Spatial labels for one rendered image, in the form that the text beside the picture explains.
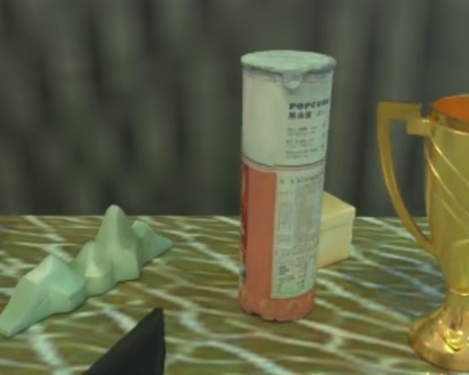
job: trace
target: table surface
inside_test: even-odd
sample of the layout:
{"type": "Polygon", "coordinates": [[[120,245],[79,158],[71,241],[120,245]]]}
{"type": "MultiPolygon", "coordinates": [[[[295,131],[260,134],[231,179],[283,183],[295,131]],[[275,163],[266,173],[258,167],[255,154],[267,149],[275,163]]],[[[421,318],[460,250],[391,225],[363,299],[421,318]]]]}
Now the table surface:
{"type": "MultiPolygon", "coordinates": [[[[412,352],[406,334],[442,301],[445,286],[398,220],[356,219],[352,257],[317,274],[314,311],[269,323],[238,307],[236,219],[139,219],[174,247],[139,280],[13,339],[0,336],[0,375],[81,373],[153,307],[166,314],[169,375],[441,373],[412,352]]],[[[47,254],[72,259],[99,224],[95,216],[0,216],[0,312],[21,276],[47,254]]]]}

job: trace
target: trophy handle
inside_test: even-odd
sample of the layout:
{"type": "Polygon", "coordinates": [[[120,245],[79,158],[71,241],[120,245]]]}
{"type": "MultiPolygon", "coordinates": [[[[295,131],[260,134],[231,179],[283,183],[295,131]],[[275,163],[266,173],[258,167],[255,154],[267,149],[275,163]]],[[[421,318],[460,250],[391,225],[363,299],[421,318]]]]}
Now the trophy handle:
{"type": "Polygon", "coordinates": [[[435,254],[431,240],[415,223],[406,209],[405,202],[399,193],[391,154],[391,120],[404,120],[408,134],[425,136],[428,132],[429,119],[421,116],[420,103],[379,102],[377,106],[377,146],[381,159],[382,175],[391,197],[392,205],[405,228],[415,239],[432,254],[435,254]]]}

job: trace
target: box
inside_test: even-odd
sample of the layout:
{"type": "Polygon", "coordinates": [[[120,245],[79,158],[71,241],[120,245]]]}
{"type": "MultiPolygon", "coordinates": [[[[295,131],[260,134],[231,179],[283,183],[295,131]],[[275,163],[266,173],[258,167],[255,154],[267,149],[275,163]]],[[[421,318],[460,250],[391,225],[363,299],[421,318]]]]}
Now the box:
{"type": "Polygon", "coordinates": [[[324,267],[349,257],[356,210],[327,192],[321,206],[317,266],[324,267]]]}

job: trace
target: trophy stem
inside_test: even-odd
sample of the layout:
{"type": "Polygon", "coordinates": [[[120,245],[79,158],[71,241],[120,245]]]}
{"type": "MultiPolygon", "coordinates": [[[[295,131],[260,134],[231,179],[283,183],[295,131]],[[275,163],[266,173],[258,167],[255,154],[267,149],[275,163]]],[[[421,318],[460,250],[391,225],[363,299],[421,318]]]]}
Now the trophy stem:
{"type": "Polygon", "coordinates": [[[450,290],[441,307],[414,322],[409,338],[430,363],[469,371],[469,293],[450,290]]]}

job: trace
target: popcorn canister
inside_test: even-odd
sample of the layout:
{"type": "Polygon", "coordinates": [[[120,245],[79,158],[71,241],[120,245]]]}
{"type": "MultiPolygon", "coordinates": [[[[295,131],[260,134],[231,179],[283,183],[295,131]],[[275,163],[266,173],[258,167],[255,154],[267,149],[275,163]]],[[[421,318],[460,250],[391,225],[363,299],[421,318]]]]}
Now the popcorn canister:
{"type": "Polygon", "coordinates": [[[335,60],[314,52],[242,56],[238,300],[265,320],[313,308],[335,60]]]}

